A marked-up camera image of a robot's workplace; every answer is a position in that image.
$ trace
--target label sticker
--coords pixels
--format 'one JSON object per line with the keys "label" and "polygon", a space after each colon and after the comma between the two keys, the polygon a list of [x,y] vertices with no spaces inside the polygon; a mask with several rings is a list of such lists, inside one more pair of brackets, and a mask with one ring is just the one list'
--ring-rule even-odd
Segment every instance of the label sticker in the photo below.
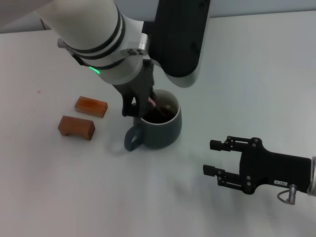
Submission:
{"label": "label sticker", "polygon": [[275,184],[287,186],[287,182],[282,182],[282,181],[278,181],[278,180],[275,180]]}

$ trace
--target dark gray mug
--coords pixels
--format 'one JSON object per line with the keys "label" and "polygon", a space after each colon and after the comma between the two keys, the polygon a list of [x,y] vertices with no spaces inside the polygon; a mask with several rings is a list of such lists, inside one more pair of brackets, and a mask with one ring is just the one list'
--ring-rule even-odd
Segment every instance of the dark gray mug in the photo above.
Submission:
{"label": "dark gray mug", "polygon": [[182,128],[181,108],[177,98],[162,89],[154,90],[159,106],[172,111],[175,117],[165,123],[151,123],[143,118],[134,118],[133,124],[125,135],[124,146],[131,152],[140,145],[153,149],[164,148],[177,140]]}

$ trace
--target black stripe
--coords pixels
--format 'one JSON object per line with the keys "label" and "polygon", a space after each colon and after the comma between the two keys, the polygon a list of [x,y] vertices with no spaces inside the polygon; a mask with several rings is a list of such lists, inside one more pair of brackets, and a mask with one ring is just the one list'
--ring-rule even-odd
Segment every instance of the black stripe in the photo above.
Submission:
{"label": "black stripe", "polygon": [[95,48],[92,48],[92,49],[76,49],[76,48],[72,48],[68,45],[69,48],[71,48],[72,50],[78,52],[78,53],[96,53],[104,48],[106,48],[107,46],[110,45],[110,43],[112,43],[112,41],[115,39],[115,37],[118,35],[119,33],[119,28],[120,28],[120,16],[121,16],[121,13],[119,12],[119,9],[117,7],[117,10],[118,10],[118,22],[117,22],[117,26],[113,32],[113,34],[107,39],[107,41],[105,41],[103,44],[95,47]]}
{"label": "black stripe", "polygon": [[89,65],[89,64],[87,64],[87,63],[85,63],[85,64],[86,64],[86,66],[92,67],[92,68],[97,69],[97,70],[108,70],[108,69],[111,69],[111,68],[116,67],[117,65],[121,64],[121,62],[123,62],[124,59],[125,59],[125,58],[123,58],[123,59],[121,59],[121,60],[118,60],[117,62],[112,63],[112,64],[110,64],[110,65],[103,66],[103,67],[95,67],[95,66]]}
{"label": "black stripe", "polygon": [[125,20],[124,20],[122,15],[121,15],[121,17],[123,20],[122,32],[121,32],[121,35],[119,36],[118,41],[111,48],[109,48],[107,51],[105,51],[101,54],[94,55],[94,56],[83,56],[83,55],[78,54],[76,52],[74,52],[74,54],[79,56],[80,58],[89,59],[89,60],[96,60],[96,59],[104,58],[104,57],[110,55],[111,53],[113,53],[120,46],[120,44],[122,43],[124,36],[125,36]]}

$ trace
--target wooden block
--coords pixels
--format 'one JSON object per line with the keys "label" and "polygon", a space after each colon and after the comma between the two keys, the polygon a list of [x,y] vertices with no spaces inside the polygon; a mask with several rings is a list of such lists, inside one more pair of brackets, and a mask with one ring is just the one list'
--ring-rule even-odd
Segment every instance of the wooden block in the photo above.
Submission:
{"label": "wooden block", "polygon": [[63,136],[81,136],[90,141],[95,127],[93,121],[63,116],[58,125],[58,130]]}
{"label": "wooden block", "polygon": [[93,100],[86,97],[79,97],[75,110],[80,113],[88,114],[103,118],[106,110],[108,109],[108,103],[99,100]]}

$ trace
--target mug handle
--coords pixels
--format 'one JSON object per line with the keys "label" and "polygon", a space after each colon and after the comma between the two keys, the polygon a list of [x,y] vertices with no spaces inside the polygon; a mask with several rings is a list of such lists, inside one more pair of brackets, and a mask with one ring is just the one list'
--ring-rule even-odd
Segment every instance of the mug handle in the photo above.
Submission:
{"label": "mug handle", "polygon": [[127,131],[125,135],[124,147],[129,152],[132,152],[143,143],[143,140],[143,129],[139,125],[133,126]]}

